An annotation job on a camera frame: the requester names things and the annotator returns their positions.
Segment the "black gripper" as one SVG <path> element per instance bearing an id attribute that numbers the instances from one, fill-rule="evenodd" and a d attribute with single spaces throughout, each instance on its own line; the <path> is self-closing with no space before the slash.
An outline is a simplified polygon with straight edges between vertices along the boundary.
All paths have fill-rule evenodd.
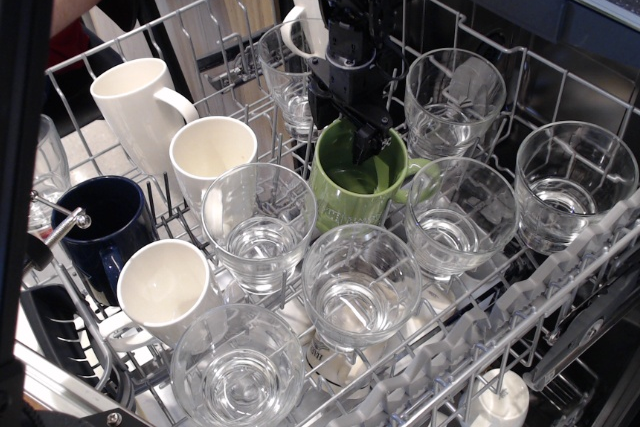
<path id="1" fill-rule="evenodd" d="M 329 32 L 326 58 L 309 62 L 309 106 L 322 130 L 340 115 L 354 123 L 352 161 L 361 165 L 391 144 L 392 121 L 383 105 L 391 74 L 383 67 L 388 37 L 367 20 L 323 19 Z"/>

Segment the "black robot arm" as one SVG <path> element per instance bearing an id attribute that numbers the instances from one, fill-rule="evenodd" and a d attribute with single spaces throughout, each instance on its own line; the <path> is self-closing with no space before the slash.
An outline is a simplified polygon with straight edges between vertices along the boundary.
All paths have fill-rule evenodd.
<path id="1" fill-rule="evenodd" d="M 319 0 L 327 46 L 308 62 L 309 104 L 314 124 L 328 126 L 338 117 L 355 133 L 352 159 L 357 165 L 377 155 L 392 121 L 382 105 L 391 75 L 380 66 L 387 47 L 387 0 Z"/>

